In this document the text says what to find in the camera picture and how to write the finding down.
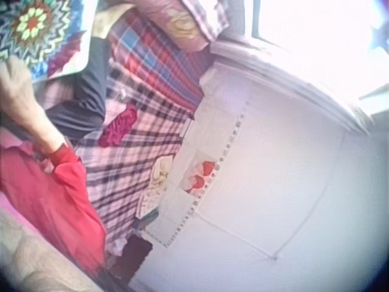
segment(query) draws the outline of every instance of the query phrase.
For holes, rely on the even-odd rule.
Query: bright window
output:
[[[389,55],[371,49],[389,17],[380,0],[254,0],[253,36],[300,56],[336,94],[358,98],[389,81]]]

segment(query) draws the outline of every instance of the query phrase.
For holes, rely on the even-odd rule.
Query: checkered cloth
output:
[[[196,110],[204,96],[200,76],[213,63],[207,50],[185,53],[137,10],[128,11],[115,24],[109,40],[113,59],[155,91],[175,103]]]
[[[170,39],[130,11],[112,28],[112,58],[104,126],[130,103],[138,118],[119,146],[101,148],[103,129],[76,147],[87,170],[89,199],[107,228],[107,244],[131,234],[139,196],[150,183],[157,158],[175,155],[184,123],[193,116],[203,93],[199,78],[212,65],[204,51],[186,54]],[[45,108],[72,98],[72,87],[53,81],[38,99]]]
[[[214,41],[229,26],[226,15],[227,0],[181,0],[181,2],[192,14],[209,41]]]

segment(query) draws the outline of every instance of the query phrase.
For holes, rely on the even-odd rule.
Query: patterned pillow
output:
[[[180,0],[106,0],[108,4],[131,2],[162,29],[180,49],[196,52],[208,45],[196,21]]]

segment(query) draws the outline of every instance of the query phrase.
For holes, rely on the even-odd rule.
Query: red cloth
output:
[[[30,143],[1,149],[1,191],[54,247],[96,270],[104,262],[106,231],[89,202],[80,158],[62,145],[49,155],[55,168],[47,174],[32,154]]]

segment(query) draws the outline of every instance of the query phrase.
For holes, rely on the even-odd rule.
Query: pink cloth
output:
[[[31,229],[35,233],[40,235],[40,232],[21,215],[10,203],[5,194],[0,191],[0,209],[6,210],[9,214],[11,214],[21,225]]]

